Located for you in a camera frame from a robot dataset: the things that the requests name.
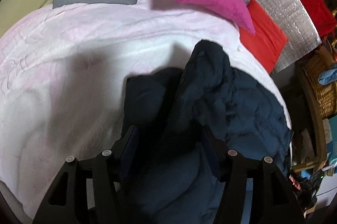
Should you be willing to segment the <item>teal box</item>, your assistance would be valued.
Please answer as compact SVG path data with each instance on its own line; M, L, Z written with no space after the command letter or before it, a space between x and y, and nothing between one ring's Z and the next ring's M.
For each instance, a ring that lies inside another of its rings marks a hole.
M337 117L323 120L326 139L327 160L329 164L336 162Z

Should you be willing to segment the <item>wicker basket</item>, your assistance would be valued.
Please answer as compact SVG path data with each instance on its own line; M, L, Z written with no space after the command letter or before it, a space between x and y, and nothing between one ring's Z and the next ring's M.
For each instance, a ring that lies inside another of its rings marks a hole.
M318 78L321 73L330 70L333 63L331 54L322 47L315 51L303 67L323 119L336 115L336 82L322 85L318 82Z

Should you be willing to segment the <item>navy blue jacket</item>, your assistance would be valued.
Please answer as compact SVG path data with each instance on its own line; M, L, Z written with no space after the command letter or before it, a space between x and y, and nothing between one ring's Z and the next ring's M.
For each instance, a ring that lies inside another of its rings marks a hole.
M184 69L129 78L123 124L135 127L120 189L125 223L212 223L223 198L223 221L233 223L239 189L223 194L202 147L202 125L244 157L269 156L286 172L292 133L283 107L208 40L195 45Z

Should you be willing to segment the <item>wooden shelf unit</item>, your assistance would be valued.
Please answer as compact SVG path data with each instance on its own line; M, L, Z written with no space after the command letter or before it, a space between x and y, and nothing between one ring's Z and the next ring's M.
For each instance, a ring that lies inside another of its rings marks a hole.
M310 124L313 125L314 143L312 144L312 146L315 152L312 157L307 157L302 163L299 162L296 165L294 165L292 169L295 172L301 172L302 170L308 169L313 169L316 172L317 170L323 168L324 164L327 161L326 139L323 129L323 118L320 115L318 103L316 101L312 88L303 70L304 65L311 59L311 57L307 57L302 62L297 63L295 66L295 73L299 81L300 87L304 92L304 97L306 99L308 109L310 111L309 118L307 119L307 121L309 121Z

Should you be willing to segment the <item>red pillow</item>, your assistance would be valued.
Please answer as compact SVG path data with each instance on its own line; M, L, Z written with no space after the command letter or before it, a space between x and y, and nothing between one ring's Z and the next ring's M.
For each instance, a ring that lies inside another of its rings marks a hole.
M289 39L256 0L250 0L247 9L255 27L255 34L241 27L241 43L268 73L272 73Z

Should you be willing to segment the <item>blue cloth in basket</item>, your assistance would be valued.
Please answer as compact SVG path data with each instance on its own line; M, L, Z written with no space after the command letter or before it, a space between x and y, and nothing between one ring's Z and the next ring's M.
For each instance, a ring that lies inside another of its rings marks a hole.
M318 83L321 85L327 85L332 83L333 81L336 81L336 79L337 79L337 65L336 63L333 63L329 70L323 71L318 76Z

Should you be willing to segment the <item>white pink bed blanket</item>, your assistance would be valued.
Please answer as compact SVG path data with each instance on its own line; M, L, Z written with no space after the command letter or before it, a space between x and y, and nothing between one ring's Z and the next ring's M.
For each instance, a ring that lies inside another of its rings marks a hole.
M239 36L235 23L173 0L46 6L25 16L1 37L1 181L33 218L67 156L88 159L120 135L125 79L183 68L202 39L282 102Z

